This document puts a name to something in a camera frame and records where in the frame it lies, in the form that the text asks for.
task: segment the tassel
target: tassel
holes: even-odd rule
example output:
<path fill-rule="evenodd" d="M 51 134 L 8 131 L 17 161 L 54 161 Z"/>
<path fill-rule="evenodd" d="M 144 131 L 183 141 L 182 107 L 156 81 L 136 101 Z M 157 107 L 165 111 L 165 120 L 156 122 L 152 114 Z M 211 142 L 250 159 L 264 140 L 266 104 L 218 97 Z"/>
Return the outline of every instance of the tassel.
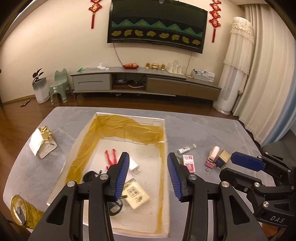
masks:
<path fill-rule="evenodd" d="M 93 13 L 93 16 L 92 16 L 92 20 L 91 20 L 91 28 L 94 28 L 94 15 L 95 15 L 95 13 Z"/>
<path fill-rule="evenodd" d="M 215 42 L 215 37 L 216 37 L 216 28 L 214 28 L 212 43 Z"/>

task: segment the white curtain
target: white curtain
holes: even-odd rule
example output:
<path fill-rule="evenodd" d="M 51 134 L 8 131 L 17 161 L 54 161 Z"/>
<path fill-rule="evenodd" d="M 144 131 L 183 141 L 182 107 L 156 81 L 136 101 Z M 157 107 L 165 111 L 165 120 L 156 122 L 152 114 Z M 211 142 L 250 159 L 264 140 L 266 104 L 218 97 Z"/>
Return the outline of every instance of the white curtain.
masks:
<path fill-rule="evenodd" d="M 239 86 L 239 93 L 244 91 L 244 86 L 249 74 L 254 43 L 253 27 L 244 18 L 235 17 L 232 21 L 231 36 L 224 60 L 224 67 L 219 81 L 219 87 L 224 88 L 230 81 L 236 69 L 244 72 L 244 77 Z"/>
<path fill-rule="evenodd" d="M 246 19 L 254 27 L 254 58 L 234 115 L 254 139 L 262 143 L 285 104 L 294 72 L 294 38 L 268 5 L 245 5 Z"/>

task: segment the white phone charger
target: white phone charger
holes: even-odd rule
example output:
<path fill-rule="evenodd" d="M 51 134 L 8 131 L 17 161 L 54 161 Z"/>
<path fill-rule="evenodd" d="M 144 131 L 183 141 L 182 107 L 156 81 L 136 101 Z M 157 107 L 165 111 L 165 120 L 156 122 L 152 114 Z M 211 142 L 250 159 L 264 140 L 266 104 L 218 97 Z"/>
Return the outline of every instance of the white phone charger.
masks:
<path fill-rule="evenodd" d="M 134 174 L 138 174 L 138 172 L 141 172 L 139 169 L 139 165 L 132 159 L 130 158 L 130 165 L 129 165 L 129 169 L 134 173 Z"/>

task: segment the cable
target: cable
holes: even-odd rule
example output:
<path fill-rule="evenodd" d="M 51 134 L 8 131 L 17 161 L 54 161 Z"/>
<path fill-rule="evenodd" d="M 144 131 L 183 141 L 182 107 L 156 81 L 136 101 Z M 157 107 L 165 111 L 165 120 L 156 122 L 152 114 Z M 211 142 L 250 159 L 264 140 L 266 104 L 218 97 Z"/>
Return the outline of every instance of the cable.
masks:
<path fill-rule="evenodd" d="M 128 85 L 129 87 L 132 87 L 132 88 L 141 88 L 141 87 L 145 87 L 146 86 L 146 84 L 144 83 L 144 82 L 141 82 L 141 81 L 138 81 L 137 83 L 142 83 L 142 84 L 144 84 L 143 86 L 138 86 L 138 87 L 133 87 L 133 86 L 131 86 L 131 85 Z"/>
<path fill-rule="evenodd" d="M 113 47 L 114 47 L 114 51 L 115 51 L 115 53 L 116 53 L 116 56 L 117 56 L 119 62 L 121 63 L 121 66 L 123 66 L 123 64 L 122 64 L 122 62 L 121 62 L 121 60 L 120 60 L 120 58 L 118 57 L 118 54 L 117 54 L 117 51 L 116 51 L 116 48 L 115 48 L 115 43 L 113 43 Z"/>
<path fill-rule="evenodd" d="M 145 76 L 146 76 L 146 75 L 144 74 L 143 77 L 142 77 L 139 81 L 135 81 L 135 83 L 138 83 L 138 82 L 143 83 L 143 82 L 141 82 L 141 80 L 142 80 Z"/>
<path fill-rule="evenodd" d="M 193 54 L 193 51 L 191 51 L 191 55 L 190 55 L 190 58 L 189 58 L 189 60 L 188 60 L 188 65 L 187 65 L 187 67 L 186 67 L 186 72 L 185 72 L 185 74 L 187 74 L 187 69 L 188 69 L 188 67 L 189 67 L 189 64 L 190 64 L 190 60 L 191 60 L 192 54 Z"/>

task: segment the phone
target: phone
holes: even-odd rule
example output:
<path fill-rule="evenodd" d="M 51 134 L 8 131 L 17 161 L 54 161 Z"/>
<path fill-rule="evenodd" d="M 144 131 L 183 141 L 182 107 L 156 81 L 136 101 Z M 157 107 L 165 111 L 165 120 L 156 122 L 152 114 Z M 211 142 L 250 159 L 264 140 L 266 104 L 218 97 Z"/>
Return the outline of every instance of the phone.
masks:
<path fill-rule="evenodd" d="M 29 103 L 30 100 L 26 100 L 24 103 L 22 103 L 20 106 L 25 106 L 26 104 Z"/>

